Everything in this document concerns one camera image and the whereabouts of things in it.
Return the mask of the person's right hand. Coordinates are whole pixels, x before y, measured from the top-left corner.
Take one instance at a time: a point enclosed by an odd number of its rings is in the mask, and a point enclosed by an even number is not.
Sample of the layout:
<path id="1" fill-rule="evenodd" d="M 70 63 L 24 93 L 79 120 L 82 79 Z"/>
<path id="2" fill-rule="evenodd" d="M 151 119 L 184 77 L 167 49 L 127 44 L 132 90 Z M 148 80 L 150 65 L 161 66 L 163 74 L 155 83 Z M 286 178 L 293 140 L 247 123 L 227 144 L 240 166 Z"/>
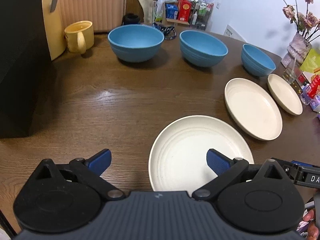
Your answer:
<path id="1" fill-rule="evenodd" d="M 315 224 L 315 209 L 311 209 L 308 213 L 303 217 L 305 222 L 309 222 L 309 226 L 307 229 L 308 236 L 307 240 L 317 240 L 319 236 L 319 228 Z"/>

